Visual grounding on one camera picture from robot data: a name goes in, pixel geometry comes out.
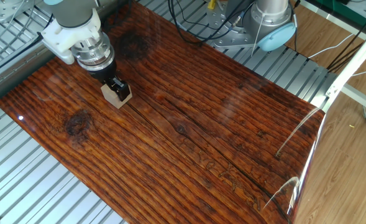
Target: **wooden board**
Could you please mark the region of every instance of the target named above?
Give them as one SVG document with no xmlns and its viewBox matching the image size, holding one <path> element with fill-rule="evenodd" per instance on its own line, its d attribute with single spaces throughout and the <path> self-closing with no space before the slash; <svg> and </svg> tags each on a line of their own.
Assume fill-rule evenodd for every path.
<svg viewBox="0 0 366 224">
<path fill-rule="evenodd" d="M 0 107 L 129 223 L 291 222 L 295 183 L 265 204 L 305 175 L 323 113 L 276 155 L 314 106 L 138 4 L 109 36 L 133 92 L 120 110 L 57 58 Z"/>
</svg>

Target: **wooden floor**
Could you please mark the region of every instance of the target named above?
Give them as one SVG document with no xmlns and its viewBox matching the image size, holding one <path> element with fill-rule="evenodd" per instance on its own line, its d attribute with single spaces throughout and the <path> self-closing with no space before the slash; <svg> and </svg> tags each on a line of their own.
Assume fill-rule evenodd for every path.
<svg viewBox="0 0 366 224">
<path fill-rule="evenodd" d="M 298 52 L 307 57 L 349 35 L 303 6 L 296 13 Z M 344 46 L 313 59 L 326 67 Z M 366 61 L 358 72 L 362 71 L 366 71 Z M 349 84 L 366 94 L 366 74 L 351 78 Z M 362 106 L 341 93 L 326 117 L 295 223 L 366 223 L 366 122 Z"/>
</svg>

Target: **small wooden block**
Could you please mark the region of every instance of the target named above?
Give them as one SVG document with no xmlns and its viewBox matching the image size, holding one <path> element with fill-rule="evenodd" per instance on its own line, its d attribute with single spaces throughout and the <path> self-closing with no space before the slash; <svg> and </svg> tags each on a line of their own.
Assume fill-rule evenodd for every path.
<svg viewBox="0 0 366 224">
<path fill-rule="evenodd" d="M 110 104 L 114 105 L 117 109 L 121 108 L 126 102 L 129 101 L 129 99 L 131 99 L 133 97 L 132 90 L 130 89 L 130 86 L 129 86 L 129 90 L 130 90 L 129 96 L 127 96 L 124 101 L 121 101 L 119 99 L 118 95 L 116 94 L 116 92 L 112 91 L 106 84 L 104 84 L 101 87 L 101 91 L 103 93 L 104 98 L 108 102 L 110 102 Z"/>
</svg>

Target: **metal frame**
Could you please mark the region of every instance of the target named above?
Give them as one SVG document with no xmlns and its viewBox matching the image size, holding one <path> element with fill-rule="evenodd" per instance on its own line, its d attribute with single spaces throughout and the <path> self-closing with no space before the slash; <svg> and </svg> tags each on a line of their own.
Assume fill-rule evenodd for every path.
<svg viewBox="0 0 366 224">
<path fill-rule="evenodd" d="M 306 1 L 303 1 L 301 5 L 353 34 L 359 31 L 356 28 L 324 12 L 323 10 L 320 10 L 316 6 Z M 353 100 L 357 101 L 358 103 L 366 107 L 366 95 L 347 84 L 350 77 L 352 77 L 352 75 L 357 71 L 357 69 L 362 65 L 362 63 L 366 59 L 366 34 L 361 33 L 359 37 L 365 40 L 365 42 L 326 92 L 326 96 L 328 96 L 329 99 L 322 108 L 323 111 L 325 112 L 329 110 L 329 108 L 331 107 L 331 105 L 333 104 L 334 100 L 336 99 L 336 97 L 340 92 L 345 93 L 347 96 L 351 97 Z"/>
</svg>

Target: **dark wood grain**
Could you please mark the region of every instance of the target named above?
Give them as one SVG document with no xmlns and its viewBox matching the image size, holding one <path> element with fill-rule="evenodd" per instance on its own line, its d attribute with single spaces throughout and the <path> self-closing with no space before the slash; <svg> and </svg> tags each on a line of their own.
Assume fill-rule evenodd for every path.
<svg viewBox="0 0 366 224">
<path fill-rule="evenodd" d="M 0 107 L 129 223 L 291 222 L 294 183 L 264 206 L 305 175 L 323 113 L 276 156 L 314 106 L 137 4 L 109 36 L 133 92 L 120 110 L 57 58 Z"/>
</svg>

